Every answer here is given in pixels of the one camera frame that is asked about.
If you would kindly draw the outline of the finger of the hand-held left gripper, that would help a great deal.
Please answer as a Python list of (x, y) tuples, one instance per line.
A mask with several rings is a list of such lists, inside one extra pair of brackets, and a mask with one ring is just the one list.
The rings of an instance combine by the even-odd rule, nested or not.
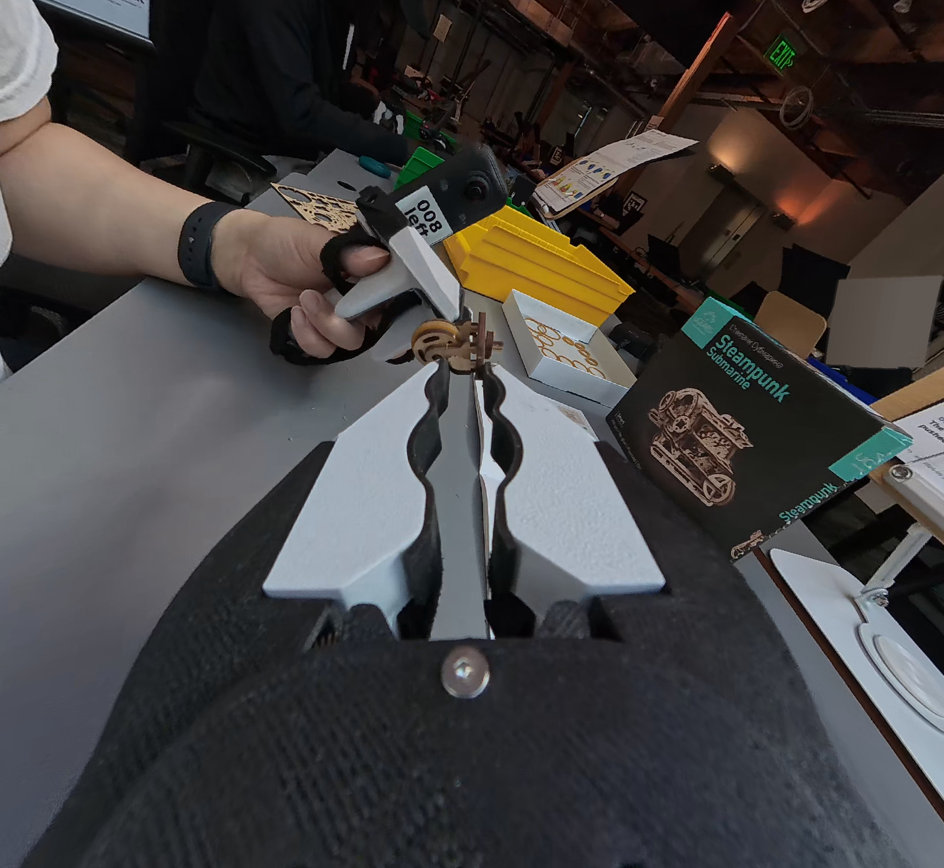
[(434, 319), (437, 312), (431, 308), (429, 291), (437, 292), (437, 280), (431, 275), (424, 280), (414, 275), (370, 275), (341, 297), (334, 311), (342, 319), (360, 319), (369, 311), (392, 308), (395, 298), (401, 298), (400, 303), (407, 311), (414, 311), (417, 320)]
[(428, 242), (407, 225), (389, 240), (393, 258), (409, 273), (409, 289), (417, 290), (443, 320), (464, 319), (464, 290)]

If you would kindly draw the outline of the wooden wheel with rubber band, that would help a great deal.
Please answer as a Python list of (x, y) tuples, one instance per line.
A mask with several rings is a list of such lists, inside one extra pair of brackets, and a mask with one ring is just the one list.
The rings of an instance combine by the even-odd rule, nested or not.
[(411, 341), (413, 357), (422, 365), (438, 358), (448, 361), (459, 355), (462, 346), (463, 340), (457, 327), (442, 319), (432, 319), (420, 324)]

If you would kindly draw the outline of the wooden gear axle assembly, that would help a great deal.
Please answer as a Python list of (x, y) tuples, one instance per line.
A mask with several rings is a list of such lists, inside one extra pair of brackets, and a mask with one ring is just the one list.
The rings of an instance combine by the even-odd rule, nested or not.
[(446, 360), (450, 369), (460, 375), (476, 374), (492, 358), (503, 351), (504, 342), (497, 339), (488, 325), (488, 315), (479, 311), (476, 319), (455, 325), (456, 345)]

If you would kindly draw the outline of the person's left forearm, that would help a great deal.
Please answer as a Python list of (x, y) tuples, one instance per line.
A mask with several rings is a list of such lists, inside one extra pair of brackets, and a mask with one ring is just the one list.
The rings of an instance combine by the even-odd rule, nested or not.
[(187, 284), (179, 235), (203, 199), (54, 123), (46, 99), (2, 122), (1, 187), (18, 256), (77, 272)]

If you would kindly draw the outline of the grey desk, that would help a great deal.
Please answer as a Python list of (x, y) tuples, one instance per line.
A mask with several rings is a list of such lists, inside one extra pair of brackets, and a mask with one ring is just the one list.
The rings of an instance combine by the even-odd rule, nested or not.
[[(214, 544), (322, 441), (415, 371), (373, 354), (303, 369), (255, 308), (148, 280), (2, 385), (2, 866), (73, 790), (160, 616)], [(453, 384), (431, 469), (442, 530), (434, 638), (478, 631), (478, 426)], [(738, 570), (778, 628), (853, 785), (910, 866), (942, 866), (942, 820), (753, 556), (711, 556), (630, 463), (653, 553)]]

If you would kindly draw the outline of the person's left hand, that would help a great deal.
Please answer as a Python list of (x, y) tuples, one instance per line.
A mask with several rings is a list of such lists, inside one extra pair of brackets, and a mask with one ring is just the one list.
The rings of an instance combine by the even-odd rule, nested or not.
[(333, 284), (321, 253), (333, 237), (301, 219), (239, 210), (213, 229), (211, 267), (223, 289), (253, 302), (266, 317), (276, 319), (289, 309), (291, 334), (301, 350), (327, 358), (360, 348), (366, 331), (361, 319), (339, 317), (325, 296)]

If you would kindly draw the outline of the green plastic bin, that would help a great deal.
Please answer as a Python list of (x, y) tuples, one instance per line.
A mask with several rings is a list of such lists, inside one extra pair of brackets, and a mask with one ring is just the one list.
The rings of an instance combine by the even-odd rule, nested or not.
[(399, 190), (429, 171), (444, 163), (445, 157), (424, 146), (418, 146), (407, 163), (402, 167), (395, 180), (395, 190)]

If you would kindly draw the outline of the open instruction booklet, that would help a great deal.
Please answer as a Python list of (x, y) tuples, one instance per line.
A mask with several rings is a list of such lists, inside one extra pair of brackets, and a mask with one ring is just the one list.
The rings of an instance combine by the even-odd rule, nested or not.
[[(488, 515), (491, 506), (495, 502), (499, 485), (502, 483), (504, 473), (501, 466), (492, 456), (492, 430), (493, 423), (485, 407), (485, 395), (483, 383), (481, 380), (474, 381), (475, 407), (478, 420), (480, 460), (478, 466), (479, 481), (482, 489), (482, 509), (483, 514)], [(567, 416), (571, 422), (584, 430), (590, 437), (596, 437), (592, 427), (584, 414), (553, 399), (549, 402), (556, 405), (560, 414)]]

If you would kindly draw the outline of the white cardboard tray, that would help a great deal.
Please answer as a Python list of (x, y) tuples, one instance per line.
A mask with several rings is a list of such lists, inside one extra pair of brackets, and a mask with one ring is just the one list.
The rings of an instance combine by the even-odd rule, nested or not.
[[(634, 386), (636, 375), (601, 330), (593, 324), (516, 289), (510, 291), (502, 310), (531, 379), (608, 408), (615, 407)], [(587, 375), (541, 355), (525, 324), (525, 319), (529, 317), (556, 328), (576, 342), (586, 343), (608, 379)]]

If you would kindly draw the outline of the pile of tan rubber bands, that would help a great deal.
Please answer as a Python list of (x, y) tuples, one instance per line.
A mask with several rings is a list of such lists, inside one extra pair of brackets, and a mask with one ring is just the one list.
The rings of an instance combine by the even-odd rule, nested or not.
[(587, 375), (608, 379), (598, 359), (586, 343), (576, 342), (556, 328), (530, 317), (525, 319), (525, 324), (540, 354), (544, 357)]

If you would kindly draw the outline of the black box device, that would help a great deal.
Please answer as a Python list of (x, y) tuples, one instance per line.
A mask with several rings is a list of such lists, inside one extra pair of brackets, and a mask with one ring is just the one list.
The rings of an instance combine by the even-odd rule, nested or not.
[(658, 351), (658, 341), (628, 321), (617, 324), (608, 334), (610, 343), (618, 352), (646, 362)]

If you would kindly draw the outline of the tan chair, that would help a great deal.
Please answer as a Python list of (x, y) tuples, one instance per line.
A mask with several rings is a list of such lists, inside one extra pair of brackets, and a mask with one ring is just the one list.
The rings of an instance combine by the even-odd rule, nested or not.
[(764, 297), (753, 322), (802, 360), (808, 360), (828, 329), (827, 319), (778, 291)]

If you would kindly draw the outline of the black office chair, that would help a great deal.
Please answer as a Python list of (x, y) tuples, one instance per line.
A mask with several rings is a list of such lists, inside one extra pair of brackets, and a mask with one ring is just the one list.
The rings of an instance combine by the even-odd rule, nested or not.
[(245, 205), (276, 178), (277, 168), (243, 140), (194, 115), (212, 4), (149, 0), (150, 48), (137, 61), (124, 157), (136, 167), (155, 168), (160, 158), (182, 155), (171, 173), (184, 189)]

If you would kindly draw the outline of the white shirt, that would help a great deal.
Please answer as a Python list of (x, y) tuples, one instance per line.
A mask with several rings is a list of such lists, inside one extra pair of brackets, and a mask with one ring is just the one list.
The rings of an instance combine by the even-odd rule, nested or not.
[[(45, 103), (51, 73), (56, 66), (58, 50), (51, 30), (32, 0), (1, 0), (1, 119), (16, 122), (30, 110)], [(59, 266), (60, 262), (34, 241), (24, 246), (19, 236), (23, 229), (14, 220), (12, 225), (7, 202), (7, 173), (2, 161), (1, 191), (1, 262), (6, 263), (14, 250), (21, 257)]]

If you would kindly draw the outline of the wooden support post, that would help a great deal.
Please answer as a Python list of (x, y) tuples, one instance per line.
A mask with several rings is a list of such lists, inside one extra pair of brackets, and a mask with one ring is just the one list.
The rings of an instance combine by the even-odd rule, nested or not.
[(666, 102), (650, 119), (647, 130), (672, 132), (685, 108), (699, 93), (716, 64), (727, 54), (727, 50), (738, 35), (740, 26), (741, 23), (736, 14), (726, 12), (723, 15), (692, 65), (685, 70)]

